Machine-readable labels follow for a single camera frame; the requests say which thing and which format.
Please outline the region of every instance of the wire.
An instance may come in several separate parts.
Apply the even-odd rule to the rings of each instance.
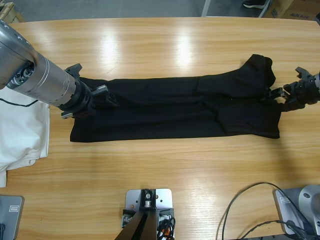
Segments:
[[[33,101],[32,103],[30,103],[30,104],[22,105],[22,104],[17,104],[17,103],[13,103],[13,102],[4,100],[3,98],[0,98],[0,101],[5,102],[6,104],[10,104],[10,105],[14,105],[14,106],[19,106],[19,107],[25,107],[25,108],[30,107],[31,105],[33,105],[33,104],[35,104],[36,102],[38,102],[38,100],[35,100],[35,101]]]
[[[229,203],[228,207],[226,208],[226,211],[225,211],[225,217],[224,217],[224,221],[223,221],[223,226],[222,226],[222,236],[221,236],[221,239],[224,240],[224,236],[225,236],[225,228],[226,228],[226,223],[227,223],[227,217],[228,217],[228,213],[230,211],[230,208],[231,208],[231,205],[234,203],[234,201],[241,195],[243,194],[245,191],[247,191],[248,189],[254,187],[254,186],[257,186],[257,185],[261,185],[261,184],[267,184],[267,185],[271,185],[273,187],[275,187],[276,189],[278,189],[282,195],[284,195],[290,202],[291,204],[294,206],[294,208],[297,210],[297,212],[305,219],[305,221],[307,223],[310,224],[310,222],[308,221],[308,219],[303,215],[303,213],[299,210],[299,208],[291,201],[291,199],[288,197],[287,194],[285,194],[285,192],[280,188],[278,187],[277,185],[271,183],[271,182],[267,182],[267,181],[262,181],[262,182],[257,182],[257,183],[254,183],[252,185],[249,185],[247,187],[245,187],[244,189],[242,189],[241,191],[239,191],[234,197],[233,199],[231,200],[231,202]],[[315,236],[317,236],[314,228],[312,227],[312,231],[314,233]]]
[[[166,240],[175,240],[174,238],[175,226],[176,226],[176,219],[174,217],[163,220],[158,228],[156,239],[162,240],[163,238],[165,238]]]
[[[306,231],[298,226],[295,225],[295,223],[293,221],[291,221],[292,223],[290,223],[289,221],[281,221],[281,220],[272,220],[272,221],[265,221],[263,223],[259,223],[256,226],[254,226],[253,228],[251,228],[249,231],[246,232],[245,235],[243,235],[240,239],[245,239],[245,237],[253,232],[256,228],[261,227],[262,225],[266,225],[266,224],[271,224],[271,223],[278,223],[278,224],[285,224],[288,226],[288,228],[290,228],[291,230],[294,231],[295,234],[297,234],[300,238],[302,239],[307,239],[306,235]]]

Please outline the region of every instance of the floor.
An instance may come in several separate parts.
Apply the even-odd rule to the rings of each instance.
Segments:
[[[14,2],[27,22],[135,17],[200,17],[205,0],[5,0]],[[209,16],[258,17],[243,0],[211,0]]]

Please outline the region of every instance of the wooden table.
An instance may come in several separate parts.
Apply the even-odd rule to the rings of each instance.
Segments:
[[[237,69],[251,54],[273,59],[275,87],[296,81],[296,67],[319,71],[320,27],[266,18],[126,18],[12,25],[61,68],[81,63],[88,78],[185,77]],[[177,240],[213,240],[237,191],[259,181],[282,188],[320,184],[320,104],[284,113],[280,139],[255,135],[69,142],[73,120],[51,108],[49,157],[8,172],[3,195],[25,203],[18,239],[112,240],[130,189],[170,188]],[[231,208],[226,237],[278,219],[269,186]],[[250,237],[281,234],[275,224]]]

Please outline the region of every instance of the black garment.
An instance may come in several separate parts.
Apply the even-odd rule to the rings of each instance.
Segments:
[[[279,138],[281,108],[260,101],[275,82],[272,60],[252,55],[239,69],[201,77],[154,79],[81,78],[91,88],[106,84],[117,106],[96,100],[97,114],[76,119],[72,142],[219,137],[255,134]]]

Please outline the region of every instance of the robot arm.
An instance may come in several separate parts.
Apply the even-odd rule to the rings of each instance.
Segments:
[[[0,20],[0,90],[5,86],[65,111],[63,118],[85,118],[96,113],[94,96],[115,99],[107,86],[90,89],[80,81],[81,65],[63,70],[37,52],[31,44]]]

